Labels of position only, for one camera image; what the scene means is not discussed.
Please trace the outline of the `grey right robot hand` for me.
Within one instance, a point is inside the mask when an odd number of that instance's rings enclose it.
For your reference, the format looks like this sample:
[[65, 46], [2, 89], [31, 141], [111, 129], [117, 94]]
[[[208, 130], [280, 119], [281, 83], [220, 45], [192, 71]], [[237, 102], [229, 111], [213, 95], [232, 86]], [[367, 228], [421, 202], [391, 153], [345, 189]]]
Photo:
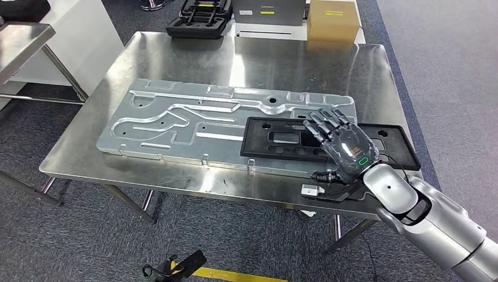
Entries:
[[337, 166], [329, 173], [314, 174], [318, 182], [350, 184], [379, 162], [372, 139], [340, 110], [318, 109], [308, 116], [303, 125]]

